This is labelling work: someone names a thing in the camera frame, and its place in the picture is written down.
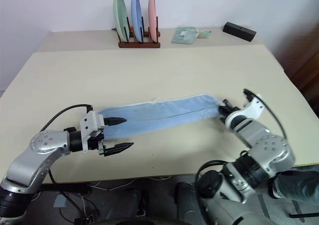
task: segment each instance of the gray cloth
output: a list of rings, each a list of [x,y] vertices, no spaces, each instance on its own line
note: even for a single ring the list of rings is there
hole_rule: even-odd
[[[319,166],[285,171],[275,178],[273,186],[281,197],[319,205]]]

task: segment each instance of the green plate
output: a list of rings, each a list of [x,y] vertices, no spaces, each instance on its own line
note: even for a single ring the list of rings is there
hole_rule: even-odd
[[[128,17],[128,12],[126,10],[124,0],[114,0],[113,13],[114,13],[114,20],[116,24],[116,30],[121,38],[121,41],[128,42],[125,36],[124,28],[126,29],[128,38],[130,38],[130,28],[126,19],[126,17]]]

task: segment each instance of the black cable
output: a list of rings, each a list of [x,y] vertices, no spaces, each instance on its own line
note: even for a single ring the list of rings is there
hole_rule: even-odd
[[[62,217],[64,220],[68,221],[69,223],[74,224],[74,222],[72,222],[71,220],[67,219],[67,218],[62,214],[61,208],[59,208],[59,212],[60,212],[61,217]]]
[[[89,200],[89,199],[87,199],[87,198],[85,198],[85,197],[82,197],[82,196],[80,196],[80,195],[77,195],[77,194],[73,194],[73,195],[74,195],[74,196],[77,196],[77,197],[79,197],[79,198],[83,198],[85,201],[87,201],[87,202],[89,202],[90,204],[92,204],[93,207],[94,207],[94,209],[96,210],[98,216],[99,216],[99,217],[101,216],[100,210],[97,208],[97,206],[96,206],[91,200]]]
[[[56,115],[54,115],[54,117],[52,119],[49,120],[49,122],[46,123],[46,125],[40,130],[40,132],[46,130],[46,128],[57,118],[59,117],[61,114],[63,114],[65,111],[69,110],[69,109],[73,109],[73,108],[77,108],[77,107],[86,107],[86,111],[87,113],[91,110],[93,110],[92,105],[90,104],[76,104],[76,105],[72,105],[70,107],[67,107],[65,109],[62,109],[59,113],[57,113]]]
[[[287,139],[287,135],[286,132],[284,130],[283,125],[281,124],[281,122],[279,121],[278,117],[275,115],[275,113],[271,110],[271,108],[268,106],[268,104],[266,104],[266,102],[264,100],[262,100],[258,95],[256,95],[254,92],[250,91],[249,89],[244,89],[244,93],[247,94],[249,93],[250,95],[256,97],[265,107],[266,109],[269,111],[269,113],[273,116],[273,118],[276,120],[277,124],[279,125],[281,132],[283,133],[283,137],[285,139]]]
[[[73,109],[73,108],[77,108],[77,107],[86,107],[86,112],[88,113],[89,111],[93,110],[92,105],[90,104],[76,104],[76,105],[72,105],[70,107],[67,107],[63,110],[61,110],[60,112],[58,112],[56,115],[54,115],[54,117],[52,119],[49,120],[49,122],[46,123],[46,125],[40,130],[40,132],[46,130],[46,128],[57,118],[59,117],[61,114],[63,114],[65,111],[68,111],[69,109]],[[50,179],[52,181],[53,184],[57,184],[57,182],[54,180],[54,177],[52,175],[51,170],[49,170],[49,176]],[[81,209],[79,208],[79,206],[76,205],[76,203],[69,197],[66,195],[65,192],[63,192],[62,190],[60,190],[60,193],[73,205],[73,207],[79,212],[80,217],[81,217],[81,224],[83,224],[83,220],[84,220],[84,216],[83,213],[81,211]]]
[[[207,212],[205,210],[204,204],[203,204],[203,202],[200,199],[199,194],[198,194],[198,178],[199,178],[199,174],[200,174],[201,171],[203,171],[204,169],[207,169],[208,167],[217,166],[217,165],[225,165],[225,164],[227,164],[227,162],[223,161],[223,160],[212,160],[212,161],[209,161],[209,162],[203,164],[199,168],[199,170],[197,171],[197,173],[195,175],[195,184],[194,184],[194,186],[195,186],[195,196],[196,196],[196,199],[197,199],[197,203],[198,203],[198,206],[199,206],[200,213],[201,213],[202,217],[204,218],[204,220],[205,220],[207,225],[211,225],[213,223],[210,221],[210,218],[208,217]]]

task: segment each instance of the pink plate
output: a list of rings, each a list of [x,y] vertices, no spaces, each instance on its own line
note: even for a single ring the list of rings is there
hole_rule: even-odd
[[[155,9],[155,0],[149,0],[149,24],[151,38],[156,42],[156,9]]]

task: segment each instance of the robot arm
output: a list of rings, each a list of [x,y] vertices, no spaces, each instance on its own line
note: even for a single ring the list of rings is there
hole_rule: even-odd
[[[244,109],[233,107],[227,100],[220,106],[221,121],[249,148],[235,162],[225,163],[221,171],[205,173],[196,185],[204,216],[218,224],[273,224],[253,214],[244,205],[255,188],[276,173],[289,170],[295,163],[286,138],[273,134],[256,121],[267,106],[260,97],[244,90],[248,103]]]
[[[105,125],[125,122],[122,118],[103,118],[93,110],[82,118],[80,131],[74,127],[64,131],[41,131],[27,149],[10,165],[0,183],[0,225],[18,224],[23,219],[32,195],[41,186],[52,164],[71,152],[95,150],[108,156],[122,152],[133,143],[122,143],[113,148],[103,145]]]

